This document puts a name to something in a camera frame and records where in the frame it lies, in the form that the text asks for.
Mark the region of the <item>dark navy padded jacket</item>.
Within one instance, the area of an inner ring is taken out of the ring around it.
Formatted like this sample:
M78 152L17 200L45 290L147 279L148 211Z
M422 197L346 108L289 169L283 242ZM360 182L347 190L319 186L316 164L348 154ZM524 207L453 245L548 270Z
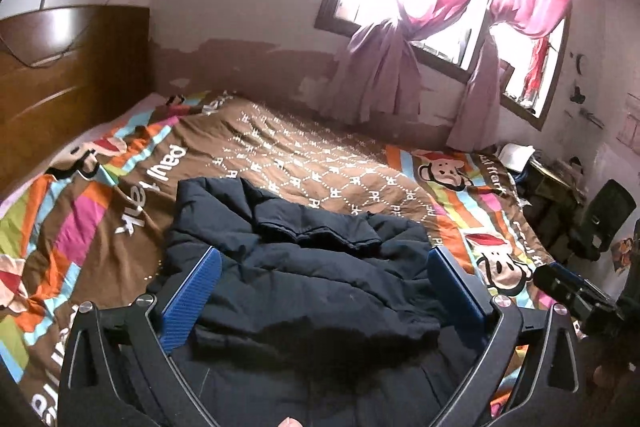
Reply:
M222 268L179 369L223 426L426 426L475 361L432 287L430 247L405 218L183 180L158 283L208 248Z

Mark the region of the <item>black chair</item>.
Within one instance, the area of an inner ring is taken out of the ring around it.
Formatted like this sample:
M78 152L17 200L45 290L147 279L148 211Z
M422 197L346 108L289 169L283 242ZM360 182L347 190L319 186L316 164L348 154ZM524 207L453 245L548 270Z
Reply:
M636 208L636 201L626 188L609 179L570 229L568 249L578 258L598 261Z

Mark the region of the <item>dark bedside desk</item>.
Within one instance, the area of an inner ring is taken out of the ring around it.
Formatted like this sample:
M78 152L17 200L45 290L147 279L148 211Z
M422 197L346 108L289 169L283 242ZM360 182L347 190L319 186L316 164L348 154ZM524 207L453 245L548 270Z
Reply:
M568 233L582 217L585 199L532 156L516 181L524 200L524 215L549 254L562 248Z

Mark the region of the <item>colourful cartoon monkey quilt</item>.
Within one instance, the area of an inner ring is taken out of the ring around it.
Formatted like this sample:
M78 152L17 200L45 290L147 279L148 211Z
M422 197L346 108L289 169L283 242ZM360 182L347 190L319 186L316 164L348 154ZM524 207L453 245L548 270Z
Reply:
M179 181L243 178L290 202L416 221L493 294L548 309L550 261L494 155L405 150L246 98L145 98L59 148L1 206L1 358L40 426L79 303L130 303L162 264Z

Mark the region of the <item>white item by bed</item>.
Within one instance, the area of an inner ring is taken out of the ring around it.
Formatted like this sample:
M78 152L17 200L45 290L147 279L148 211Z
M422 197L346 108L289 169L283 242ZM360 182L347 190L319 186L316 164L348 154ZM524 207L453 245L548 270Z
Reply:
M500 150L498 159L506 169L522 173L535 152L536 148L533 145L508 143Z

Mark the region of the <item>brown wooden headboard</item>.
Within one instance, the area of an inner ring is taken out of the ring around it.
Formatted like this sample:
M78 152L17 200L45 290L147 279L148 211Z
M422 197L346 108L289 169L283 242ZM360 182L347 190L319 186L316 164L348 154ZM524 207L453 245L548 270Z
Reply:
M150 11L131 5L45 9L1 22L1 194L62 146L153 90Z

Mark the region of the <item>right pink curtain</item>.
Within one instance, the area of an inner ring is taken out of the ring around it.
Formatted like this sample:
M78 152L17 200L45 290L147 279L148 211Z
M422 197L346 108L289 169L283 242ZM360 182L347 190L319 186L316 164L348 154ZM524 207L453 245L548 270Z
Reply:
M446 147L459 152L486 150L497 142L503 89L500 87L500 52L510 44L505 31L518 43L528 41L540 49L564 20L573 0L488 0L489 28L480 58L466 85Z

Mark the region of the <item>round wall clock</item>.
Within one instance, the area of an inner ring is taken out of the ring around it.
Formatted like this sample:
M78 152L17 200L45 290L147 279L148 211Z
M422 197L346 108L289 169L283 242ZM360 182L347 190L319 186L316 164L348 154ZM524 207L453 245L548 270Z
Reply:
M579 76L585 76L588 70L588 57L583 53L576 55L576 70Z

